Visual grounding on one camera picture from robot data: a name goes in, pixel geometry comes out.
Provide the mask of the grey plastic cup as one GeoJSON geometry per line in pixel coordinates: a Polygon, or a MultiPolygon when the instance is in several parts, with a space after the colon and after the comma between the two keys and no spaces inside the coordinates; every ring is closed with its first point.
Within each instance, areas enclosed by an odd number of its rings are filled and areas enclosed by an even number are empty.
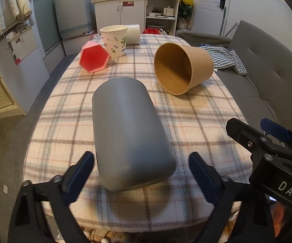
{"type": "Polygon", "coordinates": [[[174,174],[174,152],[142,82],[119,77],[101,84],[92,119],[99,179],[107,190],[131,190],[174,174]]]}

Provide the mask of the brown kraft paper cup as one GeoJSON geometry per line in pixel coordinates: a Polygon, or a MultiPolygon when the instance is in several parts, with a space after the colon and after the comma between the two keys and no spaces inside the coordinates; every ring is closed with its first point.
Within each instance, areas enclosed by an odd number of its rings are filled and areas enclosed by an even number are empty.
{"type": "Polygon", "coordinates": [[[157,49],[154,71],[164,90],[183,95],[212,76],[214,63],[206,50],[169,42],[157,49]]]}

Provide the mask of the plain white cup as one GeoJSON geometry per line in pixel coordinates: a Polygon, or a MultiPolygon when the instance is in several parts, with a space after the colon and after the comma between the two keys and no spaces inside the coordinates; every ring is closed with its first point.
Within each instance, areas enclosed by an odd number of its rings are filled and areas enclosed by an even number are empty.
{"type": "Polygon", "coordinates": [[[141,41],[140,26],[136,24],[127,27],[127,45],[139,45],[141,41]]]}

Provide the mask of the pink hexagonal cup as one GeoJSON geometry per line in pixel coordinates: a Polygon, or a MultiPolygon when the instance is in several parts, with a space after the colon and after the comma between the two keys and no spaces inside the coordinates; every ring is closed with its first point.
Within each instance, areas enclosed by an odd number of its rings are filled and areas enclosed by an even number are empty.
{"type": "Polygon", "coordinates": [[[81,49],[79,65],[88,73],[105,69],[110,56],[99,44],[88,41],[81,49]]]}

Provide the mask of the white floral paper cup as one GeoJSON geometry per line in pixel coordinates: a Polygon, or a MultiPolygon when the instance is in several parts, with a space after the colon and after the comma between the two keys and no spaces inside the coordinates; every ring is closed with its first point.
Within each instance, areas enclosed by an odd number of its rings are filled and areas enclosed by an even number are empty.
{"type": "Polygon", "coordinates": [[[127,30],[126,25],[112,25],[100,29],[104,48],[110,58],[116,59],[126,54],[127,30]]]}

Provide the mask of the grey fabric sofa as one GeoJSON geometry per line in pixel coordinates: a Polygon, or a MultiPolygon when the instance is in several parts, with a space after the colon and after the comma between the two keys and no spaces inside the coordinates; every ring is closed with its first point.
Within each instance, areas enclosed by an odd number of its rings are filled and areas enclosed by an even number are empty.
{"type": "Polygon", "coordinates": [[[260,121],[268,118],[292,129],[292,52],[268,33],[241,21],[232,38],[176,31],[176,37],[191,46],[223,46],[234,50],[247,75],[231,69],[217,71],[247,123],[260,130],[260,121]]]}

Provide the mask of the blue checkered cloth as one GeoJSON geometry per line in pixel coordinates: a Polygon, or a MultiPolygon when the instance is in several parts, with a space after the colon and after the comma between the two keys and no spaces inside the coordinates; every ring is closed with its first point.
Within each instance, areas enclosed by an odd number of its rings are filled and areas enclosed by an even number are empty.
{"type": "Polygon", "coordinates": [[[247,69],[235,50],[228,50],[224,47],[210,46],[207,44],[201,44],[199,48],[208,52],[214,63],[215,70],[233,69],[238,75],[247,75],[247,69]]]}

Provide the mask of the white door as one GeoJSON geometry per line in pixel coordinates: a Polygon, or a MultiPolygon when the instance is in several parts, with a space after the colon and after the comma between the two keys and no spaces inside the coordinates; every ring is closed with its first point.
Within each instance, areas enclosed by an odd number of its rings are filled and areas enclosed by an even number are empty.
{"type": "Polygon", "coordinates": [[[194,10],[191,30],[198,33],[222,35],[227,20],[230,0],[225,9],[219,8],[220,0],[193,0],[194,10]]]}

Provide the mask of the red shopping bag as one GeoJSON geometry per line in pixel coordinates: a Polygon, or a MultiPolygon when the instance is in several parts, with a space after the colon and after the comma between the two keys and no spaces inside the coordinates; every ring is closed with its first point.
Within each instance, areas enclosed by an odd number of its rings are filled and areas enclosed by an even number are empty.
{"type": "Polygon", "coordinates": [[[143,31],[143,34],[151,34],[151,35],[167,35],[166,31],[163,29],[157,28],[146,28],[143,31]]]}

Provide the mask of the open wooden shelf unit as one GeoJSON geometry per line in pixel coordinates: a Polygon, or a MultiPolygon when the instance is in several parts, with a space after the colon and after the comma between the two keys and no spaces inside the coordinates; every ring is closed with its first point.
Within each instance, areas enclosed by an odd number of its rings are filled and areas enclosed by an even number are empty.
{"type": "Polygon", "coordinates": [[[162,29],[175,36],[179,0],[147,0],[145,6],[145,28],[162,29]]]}

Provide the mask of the white cabinet with doors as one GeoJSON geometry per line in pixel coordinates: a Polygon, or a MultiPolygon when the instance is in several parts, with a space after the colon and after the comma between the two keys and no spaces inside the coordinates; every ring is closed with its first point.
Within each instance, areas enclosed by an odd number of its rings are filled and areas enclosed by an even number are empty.
{"type": "Polygon", "coordinates": [[[92,0],[97,32],[112,25],[139,25],[145,30],[147,0],[92,0]]]}

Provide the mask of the hanging cream quilted jacket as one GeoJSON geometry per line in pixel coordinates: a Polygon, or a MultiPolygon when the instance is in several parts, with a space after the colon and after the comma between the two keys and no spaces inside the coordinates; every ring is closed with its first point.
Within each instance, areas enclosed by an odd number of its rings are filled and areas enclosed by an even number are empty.
{"type": "Polygon", "coordinates": [[[31,15],[30,0],[0,0],[0,36],[31,15]]]}

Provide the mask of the grey washing machine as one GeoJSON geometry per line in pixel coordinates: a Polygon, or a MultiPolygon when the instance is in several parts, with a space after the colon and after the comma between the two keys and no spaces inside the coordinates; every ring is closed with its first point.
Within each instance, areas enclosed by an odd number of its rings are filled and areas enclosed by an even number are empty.
{"type": "Polygon", "coordinates": [[[92,0],[54,0],[54,4],[63,40],[85,35],[96,28],[92,0]]]}

